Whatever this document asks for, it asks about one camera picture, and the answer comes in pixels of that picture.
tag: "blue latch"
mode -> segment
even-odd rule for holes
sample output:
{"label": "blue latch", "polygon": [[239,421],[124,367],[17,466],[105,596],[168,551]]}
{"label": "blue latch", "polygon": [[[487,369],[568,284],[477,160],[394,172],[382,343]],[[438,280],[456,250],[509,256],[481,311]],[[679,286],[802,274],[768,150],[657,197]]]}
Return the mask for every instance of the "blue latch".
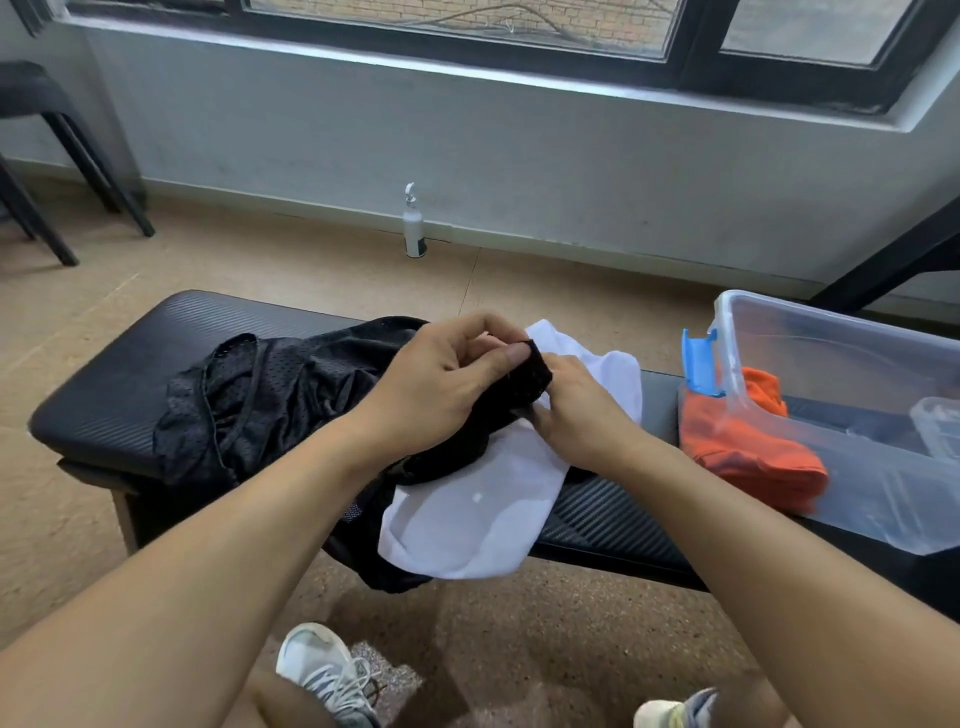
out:
{"label": "blue latch", "polygon": [[689,329],[684,329],[681,353],[684,357],[686,386],[698,395],[723,397],[727,394],[717,384],[716,364],[713,361],[713,342],[716,340],[716,328],[709,331],[706,339],[691,339]]}

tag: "forearm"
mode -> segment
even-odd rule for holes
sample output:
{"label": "forearm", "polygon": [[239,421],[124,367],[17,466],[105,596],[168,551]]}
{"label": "forearm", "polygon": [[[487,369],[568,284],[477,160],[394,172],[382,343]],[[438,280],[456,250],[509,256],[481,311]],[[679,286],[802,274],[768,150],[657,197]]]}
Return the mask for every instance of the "forearm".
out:
{"label": "forearm", "polygon": [[643,433],[614,477],[707,583],[802,725],[960,725],[960,627]]}
{"label": "forearm", "polygon": [[364,447],[347,418],[328,425],[28,631],[0,656],[0,722],[219,726],[330,529],[382,467]]}

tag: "white cloth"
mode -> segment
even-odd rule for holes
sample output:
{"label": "white cloth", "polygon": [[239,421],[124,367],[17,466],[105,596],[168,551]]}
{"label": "white cloth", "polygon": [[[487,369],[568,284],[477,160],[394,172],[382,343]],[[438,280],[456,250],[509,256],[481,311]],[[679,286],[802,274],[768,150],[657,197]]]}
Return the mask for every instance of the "white cloth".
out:
{"label": "white cloth", "polygon": [[[640,367],[629,354],[588,352],[548,321],[527,333],[542,352],[572,354],[640,422]],[[540,404],[549,406],[546,394]],[[483,457],[432,483],[396,488],[380,555],[412,573],[480,579],[510,573],[530,552],[569,466],[526,420],[495,432]]]}

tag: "spray bottle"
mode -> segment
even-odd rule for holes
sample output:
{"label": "spray bottle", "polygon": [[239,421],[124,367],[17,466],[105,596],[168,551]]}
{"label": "spray bottle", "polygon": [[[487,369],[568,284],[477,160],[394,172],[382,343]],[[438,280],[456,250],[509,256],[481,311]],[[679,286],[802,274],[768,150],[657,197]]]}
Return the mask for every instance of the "spray bottle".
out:
{"label": "spray bottle", "polygon": [[407,207],[403,210],[403,237],[406,239],[407,255],[423,257],[426,255],[426,241],[423,239],[423,215],[417,209],[414,197],[414,184],[406,188]]}

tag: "black bench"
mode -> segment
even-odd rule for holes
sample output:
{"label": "black bench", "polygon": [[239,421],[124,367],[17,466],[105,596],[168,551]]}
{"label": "black bench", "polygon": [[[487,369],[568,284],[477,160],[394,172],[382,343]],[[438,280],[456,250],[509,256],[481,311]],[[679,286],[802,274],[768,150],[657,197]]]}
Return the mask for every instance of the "black bench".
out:
{"label": "black bench", "polygon": [[[158,304],[74,374],[34,413],[30,431],[81,482],[109,488],[128,550],[143,547],[205,503],[157,480],[152,434],[174,373],[231,336],[312,336],[352,319],[205,291]],[[678,376],[643,373],[643,426],[677,443]],[[960,549],[919,558],[801,520],[871,569],[960,619]],[[571,471],[532,556],[690,589],[704,584],[663,530],[619,486]]]}

